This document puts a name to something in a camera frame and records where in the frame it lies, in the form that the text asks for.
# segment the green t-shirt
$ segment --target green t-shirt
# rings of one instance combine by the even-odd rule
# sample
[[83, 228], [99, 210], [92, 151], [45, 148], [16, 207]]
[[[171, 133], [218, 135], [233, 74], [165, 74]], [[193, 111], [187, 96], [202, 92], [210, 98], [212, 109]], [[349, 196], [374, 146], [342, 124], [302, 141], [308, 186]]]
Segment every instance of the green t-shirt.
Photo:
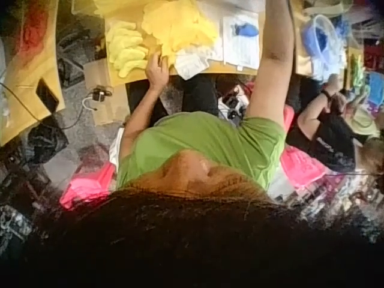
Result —
[[192, 149], [242, 171], [267, 189], [284, 149], [285, 136], [282, 127], [265, 118], [248, 118], [235, 128], [205, 112], [177, 113], [137, 138], [132, 153], [119, 164], [117, 187], [158, 169], [180, 150]]

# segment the dark hair in foreground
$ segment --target dark hair in foreground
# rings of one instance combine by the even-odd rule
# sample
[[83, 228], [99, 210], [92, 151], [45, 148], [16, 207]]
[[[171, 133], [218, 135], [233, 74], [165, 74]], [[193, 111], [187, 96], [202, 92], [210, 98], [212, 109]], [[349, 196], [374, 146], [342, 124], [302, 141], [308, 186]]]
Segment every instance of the dark hair in foreground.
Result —
[[56, 223], [44, 241], [31, 237], [22, 269], [53, 287], [81, 279], [134, 287], [345, 287], [381, 275], [383, 256], [381, 242], [369, 244], [350, 226], [309, 228], [269, 203], [117, 192], [70, 225]]

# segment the black bag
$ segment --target black bag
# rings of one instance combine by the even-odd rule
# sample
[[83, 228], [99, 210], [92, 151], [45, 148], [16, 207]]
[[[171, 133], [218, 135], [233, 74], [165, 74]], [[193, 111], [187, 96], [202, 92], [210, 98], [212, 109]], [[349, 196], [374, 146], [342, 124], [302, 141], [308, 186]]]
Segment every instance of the black bag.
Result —
[[29, 164], [44, 164], [68, 146], [68, 139], [58, 126], [56, 119], [49, 116], [28, 134], [26, 158]]

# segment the cardboard box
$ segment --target cardboard box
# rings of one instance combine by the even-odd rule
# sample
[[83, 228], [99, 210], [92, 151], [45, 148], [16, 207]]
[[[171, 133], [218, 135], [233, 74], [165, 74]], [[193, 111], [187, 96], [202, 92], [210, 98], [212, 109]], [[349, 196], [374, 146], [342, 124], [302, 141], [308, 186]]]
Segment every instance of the cardboard box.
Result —
[[88, 101], [92, 108], [97, 109], [97, 111], [92, 111], [96, 126], [113, 122], [124, 122], [125, 117], [130, 114], [125, 85], [112, 88], [107, 67], [107, 59], [97, 60], [84, 65], [87, 91], [92, 91], [98, 85], [101, 85], [107, 87], [107, 90], [112, 92], [112, 96], [106, 97], [104, 102]]

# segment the black t-shirt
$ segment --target black t-shirt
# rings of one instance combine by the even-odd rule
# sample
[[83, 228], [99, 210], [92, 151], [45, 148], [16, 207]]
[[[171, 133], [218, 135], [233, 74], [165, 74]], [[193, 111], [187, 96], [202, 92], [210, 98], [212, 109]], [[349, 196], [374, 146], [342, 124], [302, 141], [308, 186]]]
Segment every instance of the black t-shirt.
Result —
[[354, 133], [345, 120], [334, 114], [319, 116], [319, 129], [310, 141], [295, 125], [287, 135], [287, 144], [319, 160], [332, 171], [348, 173], [355, 170]]

